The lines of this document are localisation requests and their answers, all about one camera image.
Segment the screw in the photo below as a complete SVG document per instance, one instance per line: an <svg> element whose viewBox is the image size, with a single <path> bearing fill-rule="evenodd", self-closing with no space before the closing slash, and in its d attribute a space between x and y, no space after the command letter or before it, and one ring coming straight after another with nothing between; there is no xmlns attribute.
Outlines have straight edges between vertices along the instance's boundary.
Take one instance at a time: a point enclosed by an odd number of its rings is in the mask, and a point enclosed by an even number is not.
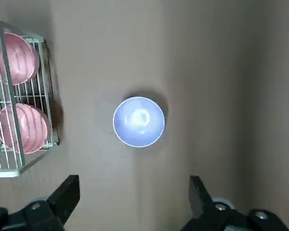
<svg viewBox="0 0 289 231"><path fill-rule="evenodd" d="M215 207L220 211L226 210L226 206L223 204L216 204Z"/></svg>
<svg viewBox="0 0 289 231"><path fill-rule="evenodd" d="M33 206L31 206L32 210L35 210L35 209L37 209L39 207L40 207L39 203L35 203L35 204L33 204Z"/></svg>
<svg viewBox="0 0 289 231"><path fill-rule="evenodd" d="M261 220L265 220L268 218L268 216L264 212L256 212L256 216Z"/></svg>

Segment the bowl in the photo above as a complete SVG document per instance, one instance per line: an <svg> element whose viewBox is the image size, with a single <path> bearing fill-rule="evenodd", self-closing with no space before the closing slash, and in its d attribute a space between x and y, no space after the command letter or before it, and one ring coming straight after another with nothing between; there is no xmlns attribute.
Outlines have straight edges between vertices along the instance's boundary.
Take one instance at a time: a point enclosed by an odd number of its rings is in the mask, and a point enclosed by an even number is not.
<svg viewBox="0 0 289 231"><path fill-rule="evenodd" d="M51 127L47 116L40 109L22 103L16 104L16 112L24 153L30 154L39 150L50 134ZM0 122L0 140L5 141L3 143L8 149L13 150L14 145L15 151L19 152L11 105L1 110Z"/></svg>
<svg viewBox="0 0 289 231"><path fill-rule="evenodd" d="M117 137L131 147L147 147L162 135L165 117L161 108L151 99L132 97L115 110L113 127Z"/></svg>
<svg viewBox="0 0 289 231"><path fill-rule="evenodd" d="M39 70L39 55L22 37L13 33L4 33L8 54L12 84L18 85L30 80ZM0 45L0 74L7 83L2 49Z"/></svg>

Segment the blue bowl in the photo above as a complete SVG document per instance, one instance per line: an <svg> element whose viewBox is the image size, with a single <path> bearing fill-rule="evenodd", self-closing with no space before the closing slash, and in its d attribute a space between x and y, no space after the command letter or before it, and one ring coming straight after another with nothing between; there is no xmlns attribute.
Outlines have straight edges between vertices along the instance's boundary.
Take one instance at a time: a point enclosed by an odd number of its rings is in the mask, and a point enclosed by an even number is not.
<svg viewBox="0 0 289 231"><path fill-rule="evenodd" d="M165 117L161 108L145 97L132 97L115 110L113 126L118 138L131 147L147 147L162 135Z"/></svg>

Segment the wire dish rack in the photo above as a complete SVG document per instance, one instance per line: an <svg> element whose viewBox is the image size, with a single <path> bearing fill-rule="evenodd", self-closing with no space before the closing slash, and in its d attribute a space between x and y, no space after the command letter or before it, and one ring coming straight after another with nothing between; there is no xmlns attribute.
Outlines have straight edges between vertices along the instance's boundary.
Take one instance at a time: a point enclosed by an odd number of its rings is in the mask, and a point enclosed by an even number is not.
<svg viewBox="0 0 289 231"><path fill-rule="evenodd" d="M6 43L4 33L11 32L24 38L39 54L39 70L36 76L31 80L13 85L10 73ZM13 123L9 124L10 134L14 130L16 133L18 150L10 150L6 147L4 138L0 140L0 178L17 177L31 166L41 160L49 150L59 144L58 129L53 128L52 123L52 103L53 103L53 85L51 78L51 68L49 62L49 53L46 42L43 37L14 27L0 20L0 45L4 60L7 84L0 81L0 111L7 107L12 108ZM50 123L50 135L45 141L44 146L33 154L24 154L21 141L19 123L16 113L16 103L25 103L40 109L47 117Z"/></svg>

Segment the pink bowl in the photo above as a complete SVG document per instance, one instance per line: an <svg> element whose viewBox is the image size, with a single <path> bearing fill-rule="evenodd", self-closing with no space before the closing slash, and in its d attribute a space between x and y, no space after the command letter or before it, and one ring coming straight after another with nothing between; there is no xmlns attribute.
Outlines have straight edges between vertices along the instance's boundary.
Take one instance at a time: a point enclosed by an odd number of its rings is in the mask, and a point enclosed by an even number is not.
<svg viewBox="0 0 289 231"><path fill-rule="evenodd" d="M34 77L39 70L39 55L22 37L13 33L4 33L12 84L18 85ZM5 66L0 45L0 73L7 83Z"/></svg>
<svg viewBox="0 0 289 231"><path fill-rule="evenodd" d="M33 153L44 145L50 134L48 118L38 108L22 103L16 104L16 111L24 153ZM10 134L8 120L12 128L12 135ZM0 140L3 142L4 137L6 147L13 150L14 144L15 151L19 152L11 105L7 106L7 110L5 108L1 110L0 121L3 133L0 129Z"/></svg>

